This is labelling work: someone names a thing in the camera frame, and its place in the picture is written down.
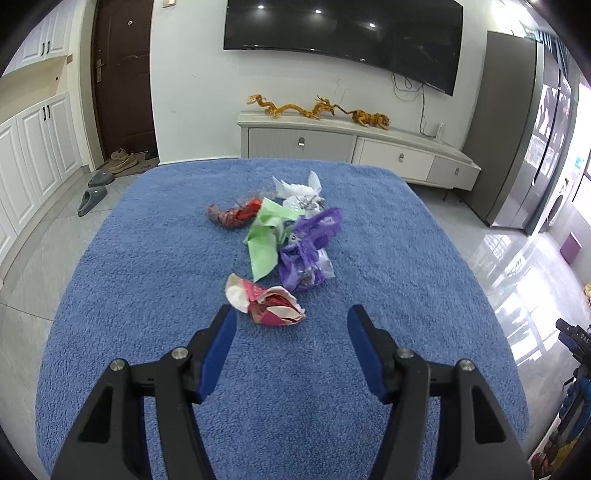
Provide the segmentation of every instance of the gray refrigerator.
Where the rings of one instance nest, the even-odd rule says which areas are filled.
[[[465,202],[489,226],[525,229],[556,169],[571,90],[543,44],[488,32],[463,152],[482,171]]]

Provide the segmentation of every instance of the drawer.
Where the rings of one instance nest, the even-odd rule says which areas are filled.
[[[249,128],[248,158],[351,161],[353,135],[291,128]]]
[[[479,173],[480,170],[473,165],[435,157],[427,181],[470,191]]]
[[[425,181],[434,157],[412,148],[364,140],[359,165],[387,168],[404,179]]]

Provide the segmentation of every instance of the tile floor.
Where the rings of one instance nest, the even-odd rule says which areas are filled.
[[[76,210],[90,174],[48,212],[23,246],[0,290],[0,423],[39,479],[47,479],[35,446],[35,392],[51,322],[78,260],[136,177],[116,179],[107,197],[83,218]],[[553,239],[489,229],[456,197],[416,187],[434,217],[472,268],[511,345],[530,408],[530,452],[554,419],[562,382],[575,361],[557,341],[562,317],[587,326],[579,281]]]

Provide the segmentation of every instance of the crumpled paper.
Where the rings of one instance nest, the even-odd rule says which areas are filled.
[[[324,248],[340,232],[339,208],[329,208],[311,219],[298,218],[288,244],[280,251],[281,284],[289,291],[307,290],[335,277]]]
[[[316,172],[310,170],[308,185],[286,183],[273,177],[277,197],[284,199],[283,206],[289,210],[304,210],[305,217],[311,218],[324,210],[324,199],[319,195],[322,191],[320,179]]]
[[[240,228],[256,217],[256,213],[260,208],[261,201],[256,197],[251,198],[241,207],[229,210],[220,210],[217,205],[212,203],[207,207],[207,217],[213,223],[219,223],[225,228]]]
[[[263,199],[261,208],[244,239],[251,257],[254,281],[271,273],[277,265],[277,246],[282,245],[287,236],[283,222],[297,220],[303,214],[303,210],[289,210],[272,200]]]
[[[233,273],[226,281],[225,290],[230,305],[250,313],[252,320],[260,325],[295,325],[306,318],[306,311],[283,287],[264,289]]]

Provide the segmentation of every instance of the screw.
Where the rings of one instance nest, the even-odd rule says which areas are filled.
[[[113,372],[119,372],[121,370],[123,370],[125,368],[125,360],[121,359],[121,358],[117,358],[116,360],[113,360],[110,364],[109,364],[109,368],[113,371]]]
[[[410,348],[399,348],[396,350],[396,355],[400,358],[408,359],[414,357],[414,352]]]
[[[460,368],[464,370],[464,372],[472,372],[476,368],[474,362],[472,360],[468,360],[467,358],[462,358],[459,362],[459,365]]]
[[[173,350],[172,356],[175,360],[182,360],[183,358],[187,358],[188,354],[189,351],[185,347],[179,346]]]

